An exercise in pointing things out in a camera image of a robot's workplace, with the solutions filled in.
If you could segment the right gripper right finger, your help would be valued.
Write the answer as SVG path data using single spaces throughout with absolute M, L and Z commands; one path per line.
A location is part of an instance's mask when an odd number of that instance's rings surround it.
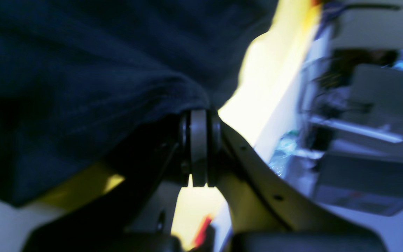
M 227 252 L 385 252 L 371 230 L 310 201 L 280 179 L 248 142 L 208 111 L 207 182 L 226 199 Z

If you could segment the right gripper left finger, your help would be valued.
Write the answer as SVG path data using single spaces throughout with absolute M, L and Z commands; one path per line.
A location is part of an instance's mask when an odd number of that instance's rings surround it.
M 24 252 L 181 252 L 170 234 L 176 199 L 188 185 L 189 115 L 146 125 L 109 156 L 115 188 L 31 233 Z

